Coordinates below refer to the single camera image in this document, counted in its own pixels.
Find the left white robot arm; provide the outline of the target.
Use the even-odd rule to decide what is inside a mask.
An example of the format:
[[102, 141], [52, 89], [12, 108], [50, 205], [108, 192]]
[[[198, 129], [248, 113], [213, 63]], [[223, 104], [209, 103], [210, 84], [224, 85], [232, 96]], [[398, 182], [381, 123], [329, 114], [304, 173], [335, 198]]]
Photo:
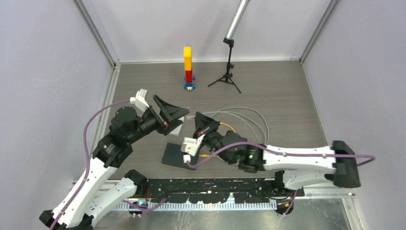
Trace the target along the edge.
[[92, 230], [117, 204], [133, 196], [142, 198], [147, 192], [147, 178], [130, 170], [119, 183], [101, 196], [101, 186], [133, 152], [132, 145], [151, 132], [168, 135], [182, 124], [189, 113], [186, 108], [172, 105], [157, 95], [153, 97], [156, 112], [144, 96], [121, 101], [109, 127], [92, 153], [86, 153], [86, 168], [73, 189], [52, 210], [45, 210], [40, 221], [51, 230]]

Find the white network switch box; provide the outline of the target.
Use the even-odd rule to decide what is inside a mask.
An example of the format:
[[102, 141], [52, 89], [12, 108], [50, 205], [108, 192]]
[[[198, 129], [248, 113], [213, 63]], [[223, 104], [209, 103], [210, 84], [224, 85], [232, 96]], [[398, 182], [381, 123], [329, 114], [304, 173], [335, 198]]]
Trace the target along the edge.
[[179, 118], [179, 120], [181, 121], [181, 124], [179, 126], [177, 126], [174, 130], [172, 130], [169, 134], [170, 135], [174, 135], [174, 136], [178, 136], [180, 134], [183, 122], [184, 122], [184, 117]]

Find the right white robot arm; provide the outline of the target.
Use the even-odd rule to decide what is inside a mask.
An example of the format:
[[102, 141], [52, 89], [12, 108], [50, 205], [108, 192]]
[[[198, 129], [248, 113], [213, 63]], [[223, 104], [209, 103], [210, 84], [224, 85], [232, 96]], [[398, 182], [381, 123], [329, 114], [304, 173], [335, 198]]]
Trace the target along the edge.
[[200, 112], [194, 122], [198, 148], [209, 147], [225, 163], [237, 164], [246, 173], [273, 171], [273, 190], [278, 196], [328, 181], [340, 188], [361, 186], [356, 154], [342, 140], [319, 148], [282, 148], [249, 142], [233, 131], [221, 135], [220, 123]]

